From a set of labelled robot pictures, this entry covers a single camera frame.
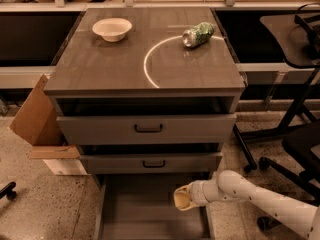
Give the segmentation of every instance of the white bowl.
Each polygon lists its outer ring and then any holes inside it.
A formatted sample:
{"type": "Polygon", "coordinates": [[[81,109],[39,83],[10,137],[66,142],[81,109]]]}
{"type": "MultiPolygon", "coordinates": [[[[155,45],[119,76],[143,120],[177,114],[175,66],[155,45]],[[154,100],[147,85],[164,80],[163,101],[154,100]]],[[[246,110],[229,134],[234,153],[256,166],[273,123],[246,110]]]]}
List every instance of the white bowl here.
{"type": "Polygon", "coordinates": [[[125,37],[131,28],[131,22],[126,19],[109,18],[95,23],[92,31],[108,42],[118,42],[125,37]]]}

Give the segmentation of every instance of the gray cabinet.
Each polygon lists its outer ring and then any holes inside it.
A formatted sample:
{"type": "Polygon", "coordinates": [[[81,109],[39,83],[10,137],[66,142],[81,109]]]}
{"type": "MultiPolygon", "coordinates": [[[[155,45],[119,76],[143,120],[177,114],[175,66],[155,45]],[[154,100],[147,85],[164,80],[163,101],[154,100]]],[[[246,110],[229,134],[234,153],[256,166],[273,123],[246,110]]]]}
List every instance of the gray cabinet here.
{"type": "Polygon", "coordinates": [[[209,8],[87,10],[44,91],[87,172],[105,175],[96,239],[210,237],[203,210],[177,212],[172,194],[217,169],[243,89],[209,8]],[[110,17],[133,25],[121,42],[91,30],[110,17]],[[203,21],[214,36],[185,47],[182,32],[203,21]]]}

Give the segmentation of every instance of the speckled floor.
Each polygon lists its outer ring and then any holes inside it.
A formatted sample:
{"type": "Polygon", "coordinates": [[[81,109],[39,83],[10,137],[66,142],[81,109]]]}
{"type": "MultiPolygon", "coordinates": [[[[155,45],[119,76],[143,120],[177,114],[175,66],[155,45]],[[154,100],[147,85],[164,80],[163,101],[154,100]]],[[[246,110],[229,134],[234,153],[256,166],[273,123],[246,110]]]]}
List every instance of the speckled floor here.
{"type": "MultiPolygon", "coordinates": [[[[8,126],[14,109],[0,117],[0,187],[15,181],[17,198],[0,200],[1,240],[90,240],[93,237],[99,189],[91,176],[55,176],[41,160],[29,160],[30,145],[13,134],[8,126]]],[[[276,126],[282,112],[238,113],[242,131],[276,126]]],[[[267,156],[285,164],[291,170],[300,170],[295,161],[283,151],[279,140],[250,144],[256,160],[267,156]]],[[[269,169],[249,174],[243,172],[247,164],[232,135],[223,148],[221,168],[235,170],[251,182],[295,198],[308,198],[283,176],[269,169]]],[[[212,225],[217,240],[301,239],[280,225],[261,232],[256,219],[265,215],[248,202],[210,205],[212,225]]]]}

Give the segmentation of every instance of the drawer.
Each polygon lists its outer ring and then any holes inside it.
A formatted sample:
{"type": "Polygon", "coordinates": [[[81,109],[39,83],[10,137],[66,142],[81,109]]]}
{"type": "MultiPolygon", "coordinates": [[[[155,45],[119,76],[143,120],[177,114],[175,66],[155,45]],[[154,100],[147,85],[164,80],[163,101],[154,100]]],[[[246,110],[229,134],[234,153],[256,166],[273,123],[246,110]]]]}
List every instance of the drawer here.
{"type": "Polygon", "coordinates": [[[140,154],[81,156],[89,174],[212,172],[217,170],[221,152],[200,154],[140,154]]]}
{"type": "Polygon", "coordinates": [[[209,240],[205,207],[181,212],[176,188],[206,179],[197,173],[105,175],[94,240],[209,240]]]}
{"type": "Polygon", "coordinates": [[[229,139],[234,114],[59,117],[69,144],[221,143],[229,139]]]}
{"type": "Polygon", "coordinates": [[[224,102],[217,97],[179,95],[152,98],[58,98],[57,103],[65,116],[204,115],[221,114],[224,108],[224,102]]]}

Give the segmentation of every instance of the drawer handle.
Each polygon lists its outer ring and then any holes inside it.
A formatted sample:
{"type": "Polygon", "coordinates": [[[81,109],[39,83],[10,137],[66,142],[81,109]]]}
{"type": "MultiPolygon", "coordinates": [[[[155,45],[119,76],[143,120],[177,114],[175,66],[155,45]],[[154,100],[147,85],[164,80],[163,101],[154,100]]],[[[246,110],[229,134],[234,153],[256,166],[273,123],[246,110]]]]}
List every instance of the drawer handle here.
{"type": "Polygon", "coordinates": [[[159,132],[162,132],[163,125],[160,124],[158,127],[146,128],[146,127],[140,127],[139,125],[135,124],[134,130],[137,133],[159,133],[159,132]]]}
{"type": "Polygon", "coordinates": [[[144,168],[163,168],[163,167],[166,166],[166,161],[165,161],[165,160],[163,160],[163,161],[162,161],[162,164],[159,164],[159,165],[155,165],[155,164],[153,164],[153,165],[147,165],[147,163],[148,163],[148,162],[146,162],[146,161],[143,161],[143,162],[142,162],[142,165],[143,165],[144,168]]]}

